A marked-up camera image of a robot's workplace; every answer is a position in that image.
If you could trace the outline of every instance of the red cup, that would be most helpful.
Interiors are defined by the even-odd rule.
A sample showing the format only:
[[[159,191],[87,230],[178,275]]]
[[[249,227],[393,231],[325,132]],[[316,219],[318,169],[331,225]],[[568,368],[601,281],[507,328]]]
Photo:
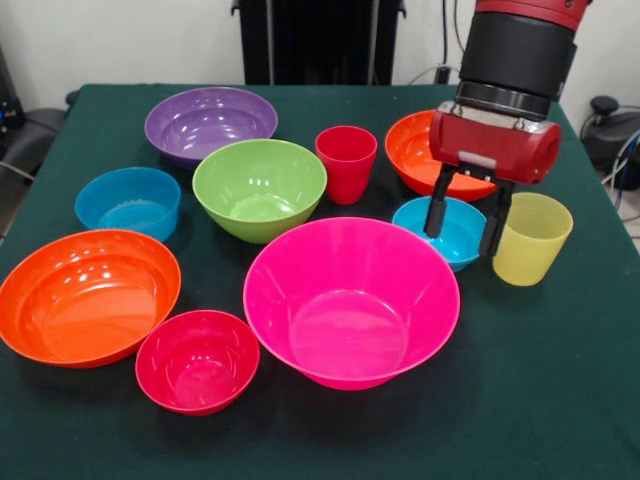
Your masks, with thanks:
[[[351,205],[367,189],[378,141],[360,127],[340,125],[316,137],[316,154],[327,169],[327,196],[338,205]]]

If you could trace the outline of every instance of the pink bowl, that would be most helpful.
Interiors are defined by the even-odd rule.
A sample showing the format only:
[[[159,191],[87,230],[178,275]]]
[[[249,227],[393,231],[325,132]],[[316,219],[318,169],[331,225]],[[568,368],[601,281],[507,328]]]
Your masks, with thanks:
[[[233,402],[258,369],[260,345],[246,323],[215,310],[183,313],[162,323],[136,358],[142,391],[185,415],[208,415]]]
[[[244,285],[258,340],[312,380],[380,385],[434,355],[456,325],[460,294],[427,242],[367,218],[296,227],[267,245]]]

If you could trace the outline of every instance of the green tablecloth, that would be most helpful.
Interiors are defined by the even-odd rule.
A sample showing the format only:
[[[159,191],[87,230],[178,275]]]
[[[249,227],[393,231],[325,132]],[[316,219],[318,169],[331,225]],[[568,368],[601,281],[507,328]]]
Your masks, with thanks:
[[[167,245],[183,272],[175,312],[242,316],[244,274],[259,247],[215,226],[190,174],[160,158],[143,121],[186,86],[87,86],[0,247],[0,278],[43,244],[82,230],[76,194],[130,166],[160,167],[184,190]],[[278,110],[277,137],[313,148],[317,132],[361,125],[381,145],[391,124],[453,95],[437,87],[251,88]],[[640,260],[580,143],[565,127],[538,190],[573,212],[575,229],[545,281],[518,289],[480,260],[458,275],[462,313],[447,345],[371,391],[325,389],[268,354],[228,410],[188,418],[141,393],[133,358],[55,369],[0,347],[2,479],[617,479],[640,478]],[[314,218],[389,220],[413,197],[380,148],[364,199]]]

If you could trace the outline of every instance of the white wall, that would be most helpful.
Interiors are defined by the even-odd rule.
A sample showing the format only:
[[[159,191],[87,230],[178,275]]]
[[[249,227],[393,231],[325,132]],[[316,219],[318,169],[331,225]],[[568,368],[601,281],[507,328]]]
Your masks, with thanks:
[[[406,20],[398,24],[393,82],[406,84],[427,67],[442,61],[442,17],[438,0],[405,0]],[[453,0],[448,0],[449,63],[459,66],[461,51],[453,31]],[[471,24],[475,0],[460,0],[459,25],[463,44]],[[613,95],[623,104],[640,105],[640,1],[594,0],[580,25],[578,53],[561,104],[579,128],[590,112],[589,100]],[[433,73],[416,83],[430,83]]]
[[[398,20],[396,84],[442,60],[441,2],[405,1],[409,15]],[[448,4],[449,62],[459,65],[453,0]],[[62,106],[66,93],[87,82],[238,84],[244,81],[240,25],[237,14],[229,16],[229,5],[229,0],[0,0],[0,43],[28,109]],[[475,0],[460,0],[463,42],[474,5]],[[597,94],[640,105],[638,19],[637,0],[595,0],[587,11],[562,98],[574,126]]]
[[[0,44],[25,108],[84,83],[243,83],[228,0],[0,0]]]

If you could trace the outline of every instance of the orange bowl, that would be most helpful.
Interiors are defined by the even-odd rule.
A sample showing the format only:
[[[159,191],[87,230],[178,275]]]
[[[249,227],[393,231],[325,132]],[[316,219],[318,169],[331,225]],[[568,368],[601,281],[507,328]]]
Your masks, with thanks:
[[[89,368],[133,353],[180,291],[180,267],[162,243],[91,230],[29,255],[0,287],[0,337],[48,365]]]
[[[435,110],[408,115],[396,122],[384,142],[391,165],[404,183],[420,195],[431,195],[440,174],[441,163],[434,160],[429,149],[429,129]],[[456,173],[447,195],[466,202],[479,200],[493,193],[493,183]]]

